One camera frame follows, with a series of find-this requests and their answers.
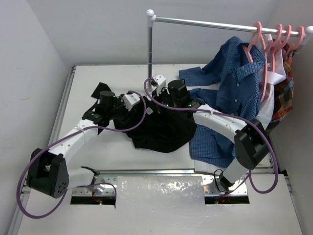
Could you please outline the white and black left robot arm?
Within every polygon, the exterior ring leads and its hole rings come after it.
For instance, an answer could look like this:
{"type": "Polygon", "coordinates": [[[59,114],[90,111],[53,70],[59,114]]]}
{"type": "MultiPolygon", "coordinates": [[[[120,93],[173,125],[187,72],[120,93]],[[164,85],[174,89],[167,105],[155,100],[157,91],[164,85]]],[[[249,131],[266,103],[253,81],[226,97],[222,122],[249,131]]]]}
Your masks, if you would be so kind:
{"type": "Polygon", "coordinates": [[[111,120],[125,117],[140,105],[145,106],[145,100],[134,91],[120,96],[109,91],[100,92],[96,102],[65,137],[46,150],[36,149],[32,153],[27,185],[53,198],[61,197],[70,188],[90,186],[96,170],[86,166],[69,169],[71,158],[102,130],[108,130],[111,120]]]}

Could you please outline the black shirt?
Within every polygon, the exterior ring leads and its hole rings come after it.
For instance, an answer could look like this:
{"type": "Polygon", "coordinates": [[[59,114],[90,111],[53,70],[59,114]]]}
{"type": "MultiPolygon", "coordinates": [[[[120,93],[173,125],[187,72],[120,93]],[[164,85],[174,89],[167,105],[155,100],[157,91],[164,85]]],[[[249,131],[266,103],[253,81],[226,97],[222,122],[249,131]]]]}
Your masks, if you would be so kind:
{"type": "MultiPolygon", "coordinates": [[[[112,92],[107,84],[99,83],[91,96],[98,99],[102,91],[112,92]]],[[[193,138],[197,125],[190,112],[168,110],[146,96],[143,98],[146,105],[142,105],[139,123],[133,127],[115,127],[132,139],[135,148],[170,153],[193,138]]]]}

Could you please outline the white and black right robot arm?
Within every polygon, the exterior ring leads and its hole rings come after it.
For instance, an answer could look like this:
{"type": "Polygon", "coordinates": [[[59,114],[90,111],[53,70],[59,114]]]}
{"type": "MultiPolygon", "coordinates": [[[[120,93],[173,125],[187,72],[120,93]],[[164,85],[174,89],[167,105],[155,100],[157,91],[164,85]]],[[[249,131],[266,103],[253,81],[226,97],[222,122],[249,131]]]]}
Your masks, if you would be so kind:
{"type": "Polygon", "coordinates": [[[278,168],[276,156],[262,124],[257,119],[249,121],[214,110],[201,100],[192,99],[185,84],[173,80],[170,84],[148,78],[144,82],[145,93],[156,105],[177,112],[190,112],[194,123],[207,127],[229,139],[235,146],[235,159],[219,175],[219,184],[225,195],[243,175],[251,179],[251,172],[270,155],[274,168],[278,168]]]}

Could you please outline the pink hanger holding white shirt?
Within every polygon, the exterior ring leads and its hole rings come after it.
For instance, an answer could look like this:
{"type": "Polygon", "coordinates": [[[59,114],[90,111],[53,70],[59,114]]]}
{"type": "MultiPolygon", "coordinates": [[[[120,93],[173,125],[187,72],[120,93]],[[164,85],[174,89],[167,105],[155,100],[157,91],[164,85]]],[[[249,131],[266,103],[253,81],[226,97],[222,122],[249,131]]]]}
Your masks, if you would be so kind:
{"type": "Polygon", "coordinates": [[[282,30],[283,26],[281,24],[278,24],[276,26],[276,30],[278,30],[277,38],[275,40],[271,40],[268,42],[266,45],[266,41],[263,36],[261,36],[261,47],[262,47],[262,52],[265,56],[266,62],[264,65],[263,69],[263,89],[262,89],[262,94],[261,94],[261,103],[265,99],[266,95],[266,88],[268,84],[268,54],[270,54],[270,59],[271,59],[271,68],[272,71],[275,69],[275,55],[277,51],[281,48],[281,36],[282,36],[282,30]]]}

